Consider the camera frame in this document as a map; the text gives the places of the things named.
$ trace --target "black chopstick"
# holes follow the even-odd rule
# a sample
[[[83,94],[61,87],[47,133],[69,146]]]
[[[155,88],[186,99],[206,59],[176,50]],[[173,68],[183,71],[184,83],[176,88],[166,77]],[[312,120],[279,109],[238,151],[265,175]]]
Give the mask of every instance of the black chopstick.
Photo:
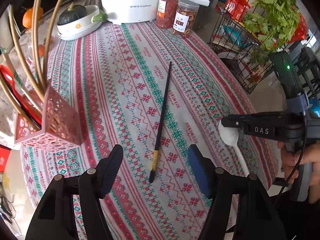
[[[150,176],[149,176],[149,183],[152,183],[155,179],[155,176],[156,176],[156,167],[157,167],[157,160],[158,160],[159,148],[160,148],[160,142],[161,142],[161,134],[162,134],[163,121],[164,121],[165,106],[166,106],[167,96],[168,96],[171,67],[172,67],[172,62],[170,61],[169,69],[168,69],[168,76],[167,76],[167,83],[165,84],[165,91],[164,91],[164,97],[163,97],[163,103],[162,103],[156,145],[155,145],[155,150],[153,152],[152,165],[151,165],[151,171],[150,171]]]

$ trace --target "table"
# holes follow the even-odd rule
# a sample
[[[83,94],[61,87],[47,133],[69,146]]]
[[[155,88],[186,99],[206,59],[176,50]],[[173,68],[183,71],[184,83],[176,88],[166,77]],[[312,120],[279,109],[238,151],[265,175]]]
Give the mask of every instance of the table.
[[[160,160],[148,183],[169,62],[172,72]],[[52,86],[79,112],[81,148],[57,154],[22,147],[27,189],[34,206],[54,175],[82,174],[115,144],[124,160],[102,209],[114,239],[197,239],[210,201],[199,191],[187,149],[232,174],[244,175],[236,154],[223,144],[218,122],[227,114],[254,112],[226,66],[196,34],[173,36],[154,23],[104,23],[88,36],[61,41],[51,52]],[[265,140],[240,135],[251,172],[269,188],[278,169]],[[80,239],[85,239],[79,199],[74,198]],[[236,219],[236,198],[229,226]]]

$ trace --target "red box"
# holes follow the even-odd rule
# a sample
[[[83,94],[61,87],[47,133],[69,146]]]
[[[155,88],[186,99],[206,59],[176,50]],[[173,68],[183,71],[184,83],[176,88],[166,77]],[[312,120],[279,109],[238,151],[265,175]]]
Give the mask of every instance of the red box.
[[[248,3],[245,0],[227,0],[225,9],[231,14],[232,19],[241,21],[249,8],[247,4]]]
[[[11,149],[0,145],[0,172],[3,172],[9,159]]]

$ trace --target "jar lid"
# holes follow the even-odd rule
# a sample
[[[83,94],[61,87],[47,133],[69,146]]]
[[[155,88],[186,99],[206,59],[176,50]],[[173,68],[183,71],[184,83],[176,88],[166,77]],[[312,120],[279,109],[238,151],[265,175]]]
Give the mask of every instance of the jar lid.
[[[178,6],[194,11],[199,10],[199,4],[188,0],[178,0]]]

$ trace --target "green vegetable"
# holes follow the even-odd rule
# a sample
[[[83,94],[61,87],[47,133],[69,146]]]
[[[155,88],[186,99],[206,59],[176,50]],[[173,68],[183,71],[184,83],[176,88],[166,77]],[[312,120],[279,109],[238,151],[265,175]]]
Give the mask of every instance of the green vegetable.
[[[255,5],[265,10],[264,16],[246,13],[244,26],[249,31],[259,33],[258,40],[262,43],[260,53],[267,61],[270,52],[277,51],[291,40],[300,17],[295,0],[256,0]]]
[[[82,5],[71,3],[59,17],[58,25],[65,25],[87,16],[87,9]]]

